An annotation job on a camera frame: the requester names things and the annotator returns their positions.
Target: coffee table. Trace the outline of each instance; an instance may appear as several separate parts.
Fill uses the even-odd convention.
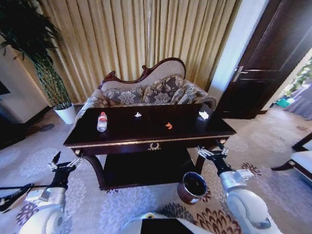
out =
[[[108,118],[104,133],[97,131],[102,111]],[[142,116],[135,117],[137,112]],[[214,148],[216,140],[235,133],[206,104],[92,108],[64,145],[91,163],[99,188],[107,190],[180,182],[189,171],[200,174],[205,159],[199,156],[194,164],[187,148]],[[104,168],[95,156],[103,154],[108,154]]]

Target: trash can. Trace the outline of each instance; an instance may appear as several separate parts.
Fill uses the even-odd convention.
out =
[[[193,205],[207,192],[204,178],[196,172],[187,172],[177,187],[177,193],[186,204]]]

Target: door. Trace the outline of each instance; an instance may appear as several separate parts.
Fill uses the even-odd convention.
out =
[[[312,47],[312,0],[271,0],[217,112],[254,118]]]

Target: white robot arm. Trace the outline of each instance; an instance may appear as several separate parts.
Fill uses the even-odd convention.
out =
[[[222,151],[208,151],[198,148],[198,154],[211,160],[218,169],[222,187],[227,195],[230,211],[236,217],[244,234],[281,234],[269,215],[266,203],[255,193],[247,190],[245,180],[253,174],[246,169],[235,171],[224,160],[228,149],[221,143]]]
[[[77,158],[72,162],[56,165],[60,152],[48,164],[55,176],[51,185],[46,189],[31,191],[26,201],[35,203],[39,209],[23,225],[19,234],[57,234],[64,219],[65,192],[68,188],[68,176],[83,161]]]

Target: potted plant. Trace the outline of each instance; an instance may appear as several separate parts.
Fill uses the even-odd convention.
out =
[[[56,113],[65,123],[73,123],[76,116],[74,106],[48,54],[48,50],[56,49],[50,40],[61,39],[59,30],[48,17],[37,12],[31,0],[1,0],[0,35],[5,40],[0,44],[0,48],[4,49],[3,54],[6,46],[10,45],[20,52],[23,59],[27,56],[34,64],[39,81]]]

